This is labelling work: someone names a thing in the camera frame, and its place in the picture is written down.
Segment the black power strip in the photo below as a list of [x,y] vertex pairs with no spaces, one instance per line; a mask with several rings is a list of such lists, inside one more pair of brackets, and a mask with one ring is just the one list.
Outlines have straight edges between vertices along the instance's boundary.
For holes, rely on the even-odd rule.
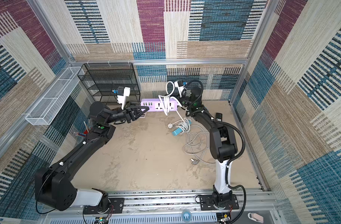
[[223,114],[222,113],[216,113],[216,120],[222,122],[223,121]]

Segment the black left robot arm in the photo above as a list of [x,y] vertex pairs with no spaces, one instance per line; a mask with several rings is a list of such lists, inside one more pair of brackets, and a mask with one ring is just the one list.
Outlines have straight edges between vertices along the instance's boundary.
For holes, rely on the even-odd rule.
[[143,116],[149,107],[140,102],[128,102],[124,109],[110,109],[102,102],[94,102],[89,109],[92,128],[66,156],[49,168],[35,173],[35,199],[64,211],[70,207],[88,207],[99,213],[109,210],[111,202],[107,192],[100,189],[77,189],[71,181],[84,163],[113,137],[115,124],[131,123]]

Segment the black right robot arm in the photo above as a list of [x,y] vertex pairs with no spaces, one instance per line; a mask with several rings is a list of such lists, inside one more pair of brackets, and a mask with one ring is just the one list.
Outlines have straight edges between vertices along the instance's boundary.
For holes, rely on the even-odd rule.
[[209,136],[210,154],[216,162],[216,180],[213,185],[212,200],[214,207],[222,209],[231,204],[230,185],[231,165],[238,152],[234,129],[228,123],[214,118],[202,103],[202,89],[194,87],[190,96],[181,93],[181,101],[186,106],[186,115],[200,123]]

